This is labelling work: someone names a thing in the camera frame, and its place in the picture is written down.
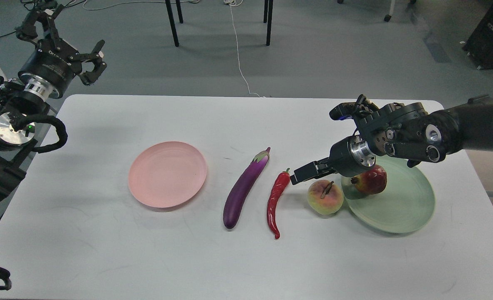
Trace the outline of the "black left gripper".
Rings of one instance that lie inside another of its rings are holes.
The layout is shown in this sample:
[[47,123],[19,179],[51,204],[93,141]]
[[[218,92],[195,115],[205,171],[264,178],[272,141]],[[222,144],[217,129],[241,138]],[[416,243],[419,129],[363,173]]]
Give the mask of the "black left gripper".
[[[61,98],[75,76],[86,85],[94,84],[107,68],[101,52],[105,40],[99,40],[91,53],[75,52],[65,40],[62,40],[55,26],[55,19],[62,8],[33,8],[23,23],[15,29],[17,39],[35,45],[31,57],[27,59],[18,78],[25,82],[32,76],[46,80],[53,87],[49,97]],[[42,25],[44,37],[38,37],[36,23]],[[91,71],[84,71],[83,64],[92,63]]]

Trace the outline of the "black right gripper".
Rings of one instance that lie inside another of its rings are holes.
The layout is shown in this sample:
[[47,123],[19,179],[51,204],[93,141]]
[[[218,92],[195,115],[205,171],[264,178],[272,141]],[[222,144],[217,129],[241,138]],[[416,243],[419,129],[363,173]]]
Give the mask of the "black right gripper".
[[309,162],[295,169],[290,175],[292,185],[311,179],[320,179],[332,173],[351,178],[376,165],[376,156],[369,149],[366,140],[359,135],[351,135],[332,145],[329,157]]

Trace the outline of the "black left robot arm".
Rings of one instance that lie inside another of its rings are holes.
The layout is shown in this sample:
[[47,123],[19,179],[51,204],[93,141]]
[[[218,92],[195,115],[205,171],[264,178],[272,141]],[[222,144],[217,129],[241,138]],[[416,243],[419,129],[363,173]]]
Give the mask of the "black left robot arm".
[[15,30],[34,51],[16,78],[0,76],[0,202],[25,178],[21,165],[29,154],[67,143],[65,124],[49,114],[47,100],[61,98],[76,77],[93,84],[107,68],[104,40],[84,53],[60,37],[55,20],[64,8],[56,2],[38,5]]

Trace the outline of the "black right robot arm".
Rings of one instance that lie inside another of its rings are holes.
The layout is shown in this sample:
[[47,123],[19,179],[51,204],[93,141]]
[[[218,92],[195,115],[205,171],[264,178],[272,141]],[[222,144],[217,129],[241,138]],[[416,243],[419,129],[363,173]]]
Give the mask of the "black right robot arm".
[[372,169],[378,156],[437,163],[460,150],[493,151],[493,97],[483,95],[466,104],[432,113],[423,105],[390,103],[378,107],[365,95],[334,107],[335,121],[351,119],[355,133],[332,145],[329,156],[294,171],[293,185],[332,173],[353,177]]

